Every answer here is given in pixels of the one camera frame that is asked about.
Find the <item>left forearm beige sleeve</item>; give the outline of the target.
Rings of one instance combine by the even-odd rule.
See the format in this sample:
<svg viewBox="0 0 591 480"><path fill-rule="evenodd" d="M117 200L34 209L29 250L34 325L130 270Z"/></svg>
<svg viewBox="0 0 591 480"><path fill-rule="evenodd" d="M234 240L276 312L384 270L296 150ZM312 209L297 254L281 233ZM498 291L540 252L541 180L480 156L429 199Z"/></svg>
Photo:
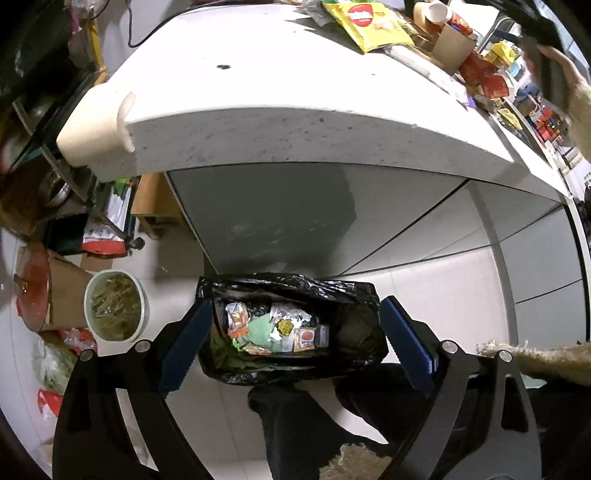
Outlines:
<svg viewBox="0 0 591 480"><path fill-rule="evenodd" d="M561 378L583 386L591 383L589 343L547 350L530 348L528 345L511 346L495 340L477 345L477 353L486 357L494 357L502 350L509 352L520 372L529 377L542 380Z"/></svg>

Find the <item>right forearm beige sleeve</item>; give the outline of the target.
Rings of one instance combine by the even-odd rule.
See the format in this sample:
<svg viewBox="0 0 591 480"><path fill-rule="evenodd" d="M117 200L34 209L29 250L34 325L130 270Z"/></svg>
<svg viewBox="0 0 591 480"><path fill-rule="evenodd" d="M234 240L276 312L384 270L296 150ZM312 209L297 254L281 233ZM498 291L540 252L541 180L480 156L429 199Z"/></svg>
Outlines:
<svg viewBox="0 0 591 480"><path fill-rule="evenodd" d="M570 122L570 136L579 149L581 155L591 161L591 89L582 80L577 83L570 93L568 105Z"/></svg>

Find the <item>right hand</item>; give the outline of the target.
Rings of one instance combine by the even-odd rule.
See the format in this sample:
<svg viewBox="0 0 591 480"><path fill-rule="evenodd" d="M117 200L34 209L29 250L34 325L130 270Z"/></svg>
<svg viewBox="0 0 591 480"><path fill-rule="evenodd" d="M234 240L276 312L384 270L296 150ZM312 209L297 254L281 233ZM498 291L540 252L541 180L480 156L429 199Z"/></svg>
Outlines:
<svg viewBox="0 0 591 480"><path fill-rule="evenodd" d="M561 53L560 51L551 46L546 45L538 45L537 49L543 56L558 63L562 68L566 82L567 96L570 96L575 87L587 83L586 79L581 75L573 61L570 58L568 58L565 54ZM525 53L525 61L528 70L532 75L534 83L539 88L541 88L541 80L539 79L538 75L538 72L540 70L540 67L538 66L538 61L535 60L528 53Z"/></svg>

